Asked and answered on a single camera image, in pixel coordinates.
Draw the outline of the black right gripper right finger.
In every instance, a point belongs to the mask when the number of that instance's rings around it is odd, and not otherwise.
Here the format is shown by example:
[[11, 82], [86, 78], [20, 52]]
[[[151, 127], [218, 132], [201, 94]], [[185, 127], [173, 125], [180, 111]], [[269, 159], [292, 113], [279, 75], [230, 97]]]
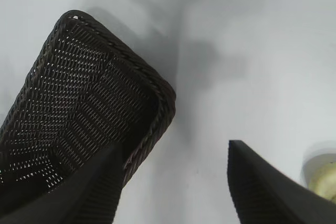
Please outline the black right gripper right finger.
[[335, 223], [335, 204], [288, 178], [241, 140], [228, 143], [227, 181], [240, 223]]

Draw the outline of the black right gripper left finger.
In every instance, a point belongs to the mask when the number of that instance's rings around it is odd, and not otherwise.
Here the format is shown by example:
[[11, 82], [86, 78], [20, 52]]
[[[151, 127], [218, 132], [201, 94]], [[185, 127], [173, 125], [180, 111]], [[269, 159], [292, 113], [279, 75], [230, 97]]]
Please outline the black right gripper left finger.
[[122, 188], [122, 150], [112, 144], [51, 191], [38, 180], [6, 190], [1, 223], [112, 223]]

